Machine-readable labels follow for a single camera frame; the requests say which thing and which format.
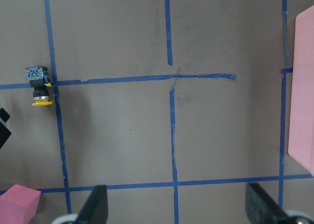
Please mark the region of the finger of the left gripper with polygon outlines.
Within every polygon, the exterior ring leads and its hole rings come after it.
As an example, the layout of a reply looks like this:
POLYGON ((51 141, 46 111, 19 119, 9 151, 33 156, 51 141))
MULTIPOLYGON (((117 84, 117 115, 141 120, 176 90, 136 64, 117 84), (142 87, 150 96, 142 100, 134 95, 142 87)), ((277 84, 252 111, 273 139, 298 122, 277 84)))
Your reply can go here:
POLYGON ((11 136, 11 131, 8 129, 6 123, 10 119, 10 115, 4 108, 0 109, 0 148, 6 143, 11 136))

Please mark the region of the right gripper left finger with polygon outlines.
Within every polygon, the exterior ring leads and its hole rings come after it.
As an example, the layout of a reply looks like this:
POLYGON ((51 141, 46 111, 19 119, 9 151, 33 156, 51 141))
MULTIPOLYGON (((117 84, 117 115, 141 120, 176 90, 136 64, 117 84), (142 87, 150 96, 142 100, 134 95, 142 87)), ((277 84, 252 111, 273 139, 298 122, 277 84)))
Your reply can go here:
POLYGON ((94 187, 77 218, 77 224, 105 224, 108 219, 106 185, 94 187))

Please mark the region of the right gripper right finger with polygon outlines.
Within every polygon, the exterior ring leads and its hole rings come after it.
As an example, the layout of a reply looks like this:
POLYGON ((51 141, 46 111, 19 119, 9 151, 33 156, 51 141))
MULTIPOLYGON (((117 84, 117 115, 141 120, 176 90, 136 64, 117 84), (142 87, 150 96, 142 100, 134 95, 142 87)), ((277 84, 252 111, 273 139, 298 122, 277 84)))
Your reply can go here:
POLYGON ((251 224, 288 224, 288 215, 258 183, 246 184, 245 212, 251 224))

